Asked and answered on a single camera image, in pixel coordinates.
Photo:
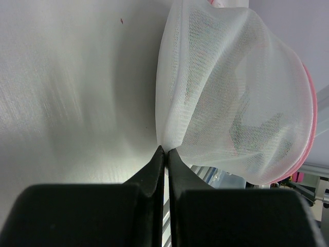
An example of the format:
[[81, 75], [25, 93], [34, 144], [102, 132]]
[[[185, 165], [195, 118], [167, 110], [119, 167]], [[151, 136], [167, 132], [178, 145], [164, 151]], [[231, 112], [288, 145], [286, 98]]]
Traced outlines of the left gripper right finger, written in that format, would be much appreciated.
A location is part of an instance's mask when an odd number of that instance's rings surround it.
[[168, 154], [172, 246], [326, 246], [307, 202], [287, 189], [215, 189]]

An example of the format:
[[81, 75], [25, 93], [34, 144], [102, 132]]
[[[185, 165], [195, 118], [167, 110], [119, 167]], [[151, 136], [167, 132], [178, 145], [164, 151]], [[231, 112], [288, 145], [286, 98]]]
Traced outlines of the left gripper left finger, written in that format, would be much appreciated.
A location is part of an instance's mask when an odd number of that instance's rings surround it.
[[161, 246], [165, 153], [122, 184], [39, 184], [17, 197], [1, 246]]

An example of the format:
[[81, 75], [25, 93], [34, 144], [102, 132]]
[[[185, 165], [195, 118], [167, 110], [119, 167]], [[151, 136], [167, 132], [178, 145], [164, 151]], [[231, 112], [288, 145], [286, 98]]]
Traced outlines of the white mesh pink-zipper laundry bag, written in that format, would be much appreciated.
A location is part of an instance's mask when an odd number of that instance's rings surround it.
[[255, 185], [295, 173], [312, 147], [317, 98], [296, 53], [251, 9], [174, 1], [158, 57], [157, 142], [187, 165]]

